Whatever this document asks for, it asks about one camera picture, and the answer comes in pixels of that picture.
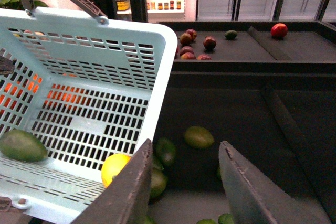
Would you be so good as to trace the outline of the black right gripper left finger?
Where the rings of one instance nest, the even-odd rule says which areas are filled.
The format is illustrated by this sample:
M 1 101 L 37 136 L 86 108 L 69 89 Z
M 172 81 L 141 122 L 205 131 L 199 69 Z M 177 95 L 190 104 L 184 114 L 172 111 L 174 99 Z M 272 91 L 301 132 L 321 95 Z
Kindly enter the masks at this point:
M 108 188 L 73 223 L 145 223 L 152 154 L 152 141 L 147 139 Z

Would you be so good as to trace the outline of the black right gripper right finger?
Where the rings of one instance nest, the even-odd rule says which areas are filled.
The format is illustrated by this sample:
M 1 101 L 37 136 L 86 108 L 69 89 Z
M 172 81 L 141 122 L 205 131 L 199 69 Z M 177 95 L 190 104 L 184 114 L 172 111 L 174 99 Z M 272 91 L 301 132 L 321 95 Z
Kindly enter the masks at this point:
M 218 159 L 234 223 L 330 223 L 316 204 L 289 196 L 227 141 Z

